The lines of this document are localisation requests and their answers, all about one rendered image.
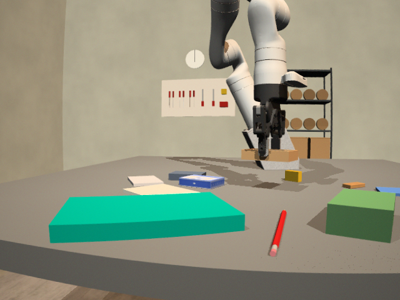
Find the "wooden floor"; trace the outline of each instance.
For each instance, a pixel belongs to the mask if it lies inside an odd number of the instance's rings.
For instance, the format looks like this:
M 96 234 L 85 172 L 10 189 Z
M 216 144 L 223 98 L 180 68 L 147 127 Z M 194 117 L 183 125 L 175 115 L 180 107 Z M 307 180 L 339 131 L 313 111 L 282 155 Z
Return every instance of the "wooden floor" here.
M 0 300 L 160 300 L 88 289 L 0 270 Z

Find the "metal shelving unit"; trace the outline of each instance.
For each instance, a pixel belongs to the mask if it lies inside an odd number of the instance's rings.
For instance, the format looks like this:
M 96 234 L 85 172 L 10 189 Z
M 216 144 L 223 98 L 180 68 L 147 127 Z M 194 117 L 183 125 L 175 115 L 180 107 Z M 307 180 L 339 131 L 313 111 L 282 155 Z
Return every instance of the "metal shelving unit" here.
M 323 78 L 324 79 L 324 89 L 325 88 L 325 83 L 326 83 L 326 76 L 330 75 L 330 80 L 331 80 L 331 98 L 329 100 L 287 100 L 285 103 L 281 104 L 313 104 L 313 105 L 323 105 L 324 106 L 324 118 L 326 119 L 326 105 L 330 104 L 331 105 L 331 130 L 293 130 L 293 129 L 288 129 L 287 131 L 297 131 L 301 133 L 308 133 L 308 132 L 319 132 L 319 133 L 324 133 L 324 138 L 326 133 L 331 134 L 331 159 L 332 159 L 332 141 L 333 141 L 333 87 L 332 87 L 332 68 L 330 70 L 287 70 L 289 71 L 294 71 L 298 74 L 300 74 L 303 77 L 313 77 L 313 78 Z

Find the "brown box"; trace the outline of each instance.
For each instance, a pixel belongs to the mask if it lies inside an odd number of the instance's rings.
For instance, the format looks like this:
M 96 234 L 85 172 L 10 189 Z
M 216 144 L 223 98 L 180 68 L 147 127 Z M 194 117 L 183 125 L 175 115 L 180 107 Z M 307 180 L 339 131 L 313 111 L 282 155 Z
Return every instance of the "brown box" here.
M 310 158 L 331 158 L 331 138 L 310 137 Z
M 249 161 L 295 161 L 299 158 L 297 150 L 269 149 L 269 155 L 260 159 L 258 149 L 243 149 L 242 159 Z
M 299 153 L 299 158 L 308 158 L 308 137 L 291 137 L 290 139 Z
M 365 183 L 362 182 L 348 182 L 343 184 L 344 188 L 348 189 L 358 189 L 358 188 L 365 188 Z

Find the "green box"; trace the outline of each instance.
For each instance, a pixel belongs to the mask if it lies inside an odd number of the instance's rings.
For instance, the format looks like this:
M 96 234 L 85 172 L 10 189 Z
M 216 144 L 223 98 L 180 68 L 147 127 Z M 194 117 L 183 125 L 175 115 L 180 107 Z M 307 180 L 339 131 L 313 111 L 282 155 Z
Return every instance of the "green box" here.
M 170 238 L 244 230 L 244 214 L 211 192 L 70 197 L 49 224 L 50 243 Z
M 327 204 L 326 233 L 390 243 L 396 194 L 343 189 Z

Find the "yellow cube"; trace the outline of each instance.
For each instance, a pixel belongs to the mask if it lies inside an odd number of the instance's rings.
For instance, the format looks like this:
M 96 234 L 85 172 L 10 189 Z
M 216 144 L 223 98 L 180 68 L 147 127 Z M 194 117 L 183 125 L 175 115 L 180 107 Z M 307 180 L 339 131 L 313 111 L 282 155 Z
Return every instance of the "yellow cube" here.
M 300 183 L 301 182 L 301 171 L 286 170 L 285 171 L 285 180 L 286 181 L 294 181 L 295 183 Z

